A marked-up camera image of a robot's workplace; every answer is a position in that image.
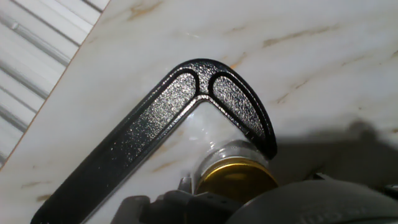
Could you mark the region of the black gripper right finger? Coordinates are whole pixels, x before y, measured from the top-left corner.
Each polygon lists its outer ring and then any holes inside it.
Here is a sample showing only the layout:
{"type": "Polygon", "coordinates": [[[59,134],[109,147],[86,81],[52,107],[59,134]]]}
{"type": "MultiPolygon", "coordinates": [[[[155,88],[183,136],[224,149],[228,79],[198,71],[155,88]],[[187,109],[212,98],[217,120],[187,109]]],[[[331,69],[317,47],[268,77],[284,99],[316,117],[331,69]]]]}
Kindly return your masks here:
{"type": "MultiPolygon", "coordinates": [[[[332,177],[329,177],[326,174],[323,173],[315,173],[312,175],[313,180],[335,180],[332,177]]],[[[370,189],[373,189],[381,194],[384,194],[390,198],[393,198],[394,200],[397,200],[397,185],[385,185],[382,187],[368,187],[370,189]]]]}

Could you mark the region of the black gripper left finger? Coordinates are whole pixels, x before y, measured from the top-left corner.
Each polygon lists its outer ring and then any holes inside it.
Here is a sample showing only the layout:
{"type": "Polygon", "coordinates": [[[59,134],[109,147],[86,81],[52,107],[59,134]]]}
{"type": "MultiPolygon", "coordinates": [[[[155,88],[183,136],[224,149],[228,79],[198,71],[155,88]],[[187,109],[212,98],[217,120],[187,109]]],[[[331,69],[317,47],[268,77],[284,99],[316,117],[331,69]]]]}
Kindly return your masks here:
{"type": "Polygon", "coordinates": [[[178,189],[168,191],[154,202],[145,195],[125,198],[111,224],[220,224],[243,206],[211,192],[192,194],[192,179],[181,179],[178,189]]]}

